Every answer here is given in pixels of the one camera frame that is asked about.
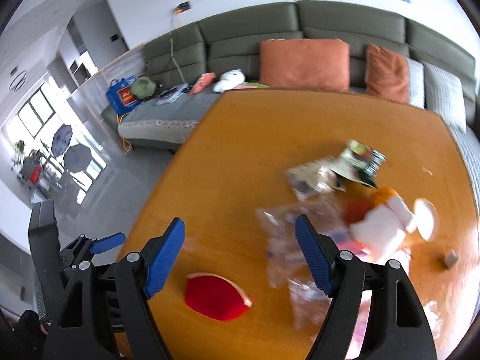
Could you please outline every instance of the orange pillow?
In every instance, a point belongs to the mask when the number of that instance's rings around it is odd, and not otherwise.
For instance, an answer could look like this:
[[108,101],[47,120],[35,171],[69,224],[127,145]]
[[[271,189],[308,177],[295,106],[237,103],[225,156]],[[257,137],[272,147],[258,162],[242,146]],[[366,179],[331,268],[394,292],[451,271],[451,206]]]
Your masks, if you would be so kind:
[[260,82],[272,88],[348,91],[349,44],[339,39],[279,39],[260,43]]
[[408,104],[409,80],[409,65],[402,54],[373,44],[368,45],[365,74],[367,95]]

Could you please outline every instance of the metal screw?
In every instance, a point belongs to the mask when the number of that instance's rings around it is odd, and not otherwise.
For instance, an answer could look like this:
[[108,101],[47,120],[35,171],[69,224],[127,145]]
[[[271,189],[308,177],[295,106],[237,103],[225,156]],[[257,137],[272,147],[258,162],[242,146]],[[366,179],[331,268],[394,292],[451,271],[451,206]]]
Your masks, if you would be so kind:
[[351,260],[353,258],[352,254],[348,250],[342,250],[340,252],[340,258],[342,260]]
[[88,269],[90,266],[90,261],[82,261],[80,264],[78,264],[78,269],[81,271],[84,271],[85,269]]
[[396,260],[396,259],[391,259],[388,264],[394,268],[394,269],[398,269],[401,267],[401,264]]
[[134,263],[135,261],[138,261],[139,259],[140,259],[140,254],[138,254],[137,252],[130,253],[127,256],[127,261],[129,261],[131,263]]

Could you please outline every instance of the red plush toy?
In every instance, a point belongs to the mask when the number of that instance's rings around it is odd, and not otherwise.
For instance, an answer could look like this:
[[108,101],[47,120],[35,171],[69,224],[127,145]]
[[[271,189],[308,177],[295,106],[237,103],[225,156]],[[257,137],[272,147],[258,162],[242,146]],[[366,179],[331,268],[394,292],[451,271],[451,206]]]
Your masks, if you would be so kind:
[[253,305],[248,295],[234,282],[216,274],[187,276],[185,303],[188,307],[218,321],[229,321]]

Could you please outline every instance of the wooden table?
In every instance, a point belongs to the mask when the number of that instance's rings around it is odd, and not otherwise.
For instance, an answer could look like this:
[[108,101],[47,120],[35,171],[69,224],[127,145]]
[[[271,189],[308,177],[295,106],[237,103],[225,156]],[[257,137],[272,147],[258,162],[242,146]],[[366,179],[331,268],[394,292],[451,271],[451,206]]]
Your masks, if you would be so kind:
[[[412,248],[410,277],[422,304],[436,302],[439,359],[458,344],[479,288],[479,217],[466,168],[440,117],[363,95],[240,90],[223,95],[175,155],[121,254],[140,250],[173,217],[185,221],[183,249],[164,290],[150,301],[175,360],[306,357],[313,332],[293,329],[288,289],[268,286],[267,236],[255,209],[295,202],[285,170],[338,155],[348,139],[386,155],[379,186],[397,190],[411,209],[422,197],[438,210],[438,235]],[[349,197],[366,192],[347,187]],[[439,258],[450,250],[460,261],[448,271]],[[186,276],[195,272],[234,281],[254,306],[231,322],[189,309],[183,293]]]

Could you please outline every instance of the gray pillow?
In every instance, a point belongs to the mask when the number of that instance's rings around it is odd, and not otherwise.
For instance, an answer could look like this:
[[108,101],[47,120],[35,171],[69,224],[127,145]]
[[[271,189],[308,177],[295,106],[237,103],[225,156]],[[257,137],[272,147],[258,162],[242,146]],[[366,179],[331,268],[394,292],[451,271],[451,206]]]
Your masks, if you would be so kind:
[[428,110],[440,115],[450,126],[467,128],[462,83],[457,76],[432,64],[425,68],[425,104]]
[[407,58],[409,64],[409,104],[415,107],[425,108],[425,85],[423,65],[420,62]]

